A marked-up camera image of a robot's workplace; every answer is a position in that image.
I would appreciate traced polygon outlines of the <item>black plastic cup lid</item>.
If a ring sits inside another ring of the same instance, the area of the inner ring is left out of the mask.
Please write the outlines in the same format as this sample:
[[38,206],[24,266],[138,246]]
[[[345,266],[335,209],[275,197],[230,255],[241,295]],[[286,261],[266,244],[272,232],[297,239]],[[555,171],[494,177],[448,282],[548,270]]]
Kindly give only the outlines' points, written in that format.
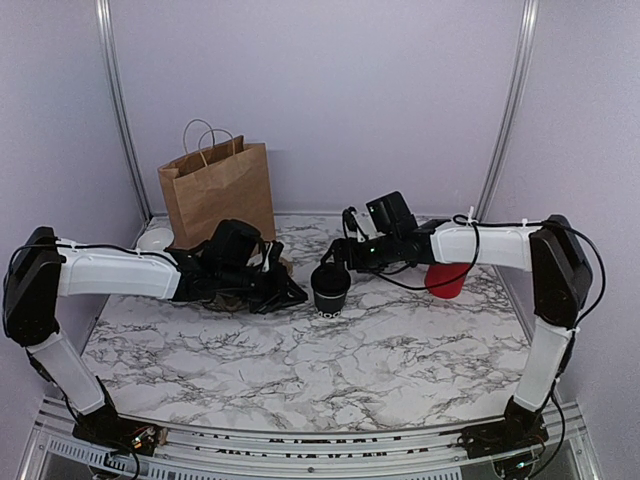
[[325,297],[344,295],[351,286],[350,274],[334,263],[319,265],[311,274],[311,288]]

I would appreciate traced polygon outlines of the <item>black paper coffee cup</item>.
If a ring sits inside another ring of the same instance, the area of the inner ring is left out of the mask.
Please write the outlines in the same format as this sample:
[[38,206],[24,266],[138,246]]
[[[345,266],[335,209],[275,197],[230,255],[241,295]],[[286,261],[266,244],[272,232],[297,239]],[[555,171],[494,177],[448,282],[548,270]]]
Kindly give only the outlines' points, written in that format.
[[334,263],[318,266],[310,279],[316,310],[323,318],[338,317],[351,287],[349,273]]

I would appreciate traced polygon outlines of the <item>cardboard cup carrier tray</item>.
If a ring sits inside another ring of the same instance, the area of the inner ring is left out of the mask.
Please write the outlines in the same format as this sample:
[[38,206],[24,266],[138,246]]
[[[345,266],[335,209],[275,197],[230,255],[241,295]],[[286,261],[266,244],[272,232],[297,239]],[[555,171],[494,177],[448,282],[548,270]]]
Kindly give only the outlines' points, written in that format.
[[234,313],[245,309],[247,307],[247,302],[237,296],[217,294],[214,300],[205,303],[204,306],[215,312]]

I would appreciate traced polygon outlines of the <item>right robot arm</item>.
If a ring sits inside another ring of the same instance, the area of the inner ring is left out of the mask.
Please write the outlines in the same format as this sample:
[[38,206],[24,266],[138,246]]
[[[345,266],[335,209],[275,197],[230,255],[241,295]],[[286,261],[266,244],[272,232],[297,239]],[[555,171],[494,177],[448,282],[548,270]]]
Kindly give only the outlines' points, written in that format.
[[535,330],[524,372],[499,421],[464,428],[471,458],[544,443],[542,411],[571,357],[593,273],[575,231],[561,215],[540,222],[482,225],[473,219],[430,220],[411,214],[345,212],[344,232],[311,275],[316,309],[338,315],[353,271],[381,276],[385,267],[493,265],[531,273]]

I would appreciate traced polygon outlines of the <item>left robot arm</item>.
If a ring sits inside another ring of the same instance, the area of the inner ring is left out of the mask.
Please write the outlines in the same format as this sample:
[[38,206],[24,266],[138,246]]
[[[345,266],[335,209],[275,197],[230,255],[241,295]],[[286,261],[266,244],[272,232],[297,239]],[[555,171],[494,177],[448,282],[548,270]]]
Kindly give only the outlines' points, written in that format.
[[307,293],[280,261],[283,245],[253,226],[224,220],[192,249],[125,249],[62,239],[34,230],[11,257],[3,282],[5,335],[26,350],[30,364],[56,385],[76,420],[75,437],[145,456],[164,428],[122,417],[102,381],[81,359],[56,319],[59,298],[144,296],[174,303],[232,298],[254,314],[304,303]]

